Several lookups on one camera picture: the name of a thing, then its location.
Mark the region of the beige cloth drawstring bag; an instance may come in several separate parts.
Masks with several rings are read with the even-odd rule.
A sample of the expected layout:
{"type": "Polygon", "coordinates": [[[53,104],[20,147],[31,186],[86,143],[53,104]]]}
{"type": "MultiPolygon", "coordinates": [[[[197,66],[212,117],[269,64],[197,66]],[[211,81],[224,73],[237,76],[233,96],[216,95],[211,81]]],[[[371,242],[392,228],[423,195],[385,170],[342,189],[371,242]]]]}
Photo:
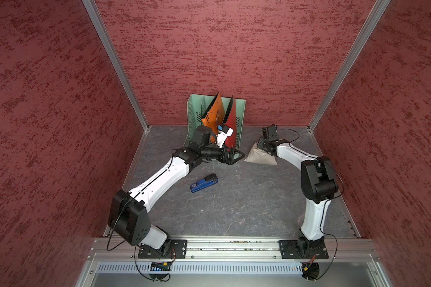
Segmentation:
{"type": "Polygon", "coordinates": [[[266,151],[257,147],[259,142],[255,142],[251,147],[247,157],[244,159],[245,162],[254,163],[259,165],[270,165],[276,166],[277,161],[273,155],[268,154],[266,151]]]}

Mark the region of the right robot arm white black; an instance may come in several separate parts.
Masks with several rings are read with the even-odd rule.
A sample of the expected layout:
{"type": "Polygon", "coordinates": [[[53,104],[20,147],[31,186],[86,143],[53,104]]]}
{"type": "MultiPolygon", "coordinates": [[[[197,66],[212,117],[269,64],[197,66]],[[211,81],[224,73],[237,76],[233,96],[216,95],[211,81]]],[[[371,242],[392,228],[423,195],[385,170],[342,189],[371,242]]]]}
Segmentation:
{"type": "Polygon", "coordinates": [[[301,190],[306,198],[305,217],[296,240],[279,242],[283,259],[328,259],[323,226],[327,206],[339,191],[330,158],[309,154],[277,135],[275,124],[262,129],[257,145],[268,154],[286,160],[301,171],[301,190]]]}

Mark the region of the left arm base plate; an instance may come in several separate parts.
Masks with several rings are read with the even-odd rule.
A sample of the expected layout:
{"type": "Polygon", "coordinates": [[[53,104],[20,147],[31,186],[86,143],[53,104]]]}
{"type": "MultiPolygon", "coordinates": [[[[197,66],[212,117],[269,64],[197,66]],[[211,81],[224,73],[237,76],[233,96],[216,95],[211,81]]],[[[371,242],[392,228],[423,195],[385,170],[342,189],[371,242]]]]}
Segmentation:
{"type": "Polygon", "coordinates": [[[187,240],[170,239],[159,249],[141,245],[137,257],[140,259],[183,259],[186,257],[186,252],[187,240]]]}

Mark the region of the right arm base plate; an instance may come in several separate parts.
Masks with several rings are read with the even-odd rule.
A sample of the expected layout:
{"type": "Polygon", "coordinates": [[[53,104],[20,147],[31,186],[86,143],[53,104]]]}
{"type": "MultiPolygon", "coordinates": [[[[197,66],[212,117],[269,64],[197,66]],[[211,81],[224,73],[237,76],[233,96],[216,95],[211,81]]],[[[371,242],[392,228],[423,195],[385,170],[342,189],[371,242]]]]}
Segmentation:
{"type": "Polygon", "coordinates": [[[282,259],[329,259],[324,238],[308,240],[301,237],[297,240],[279,240],[282,259]]]}

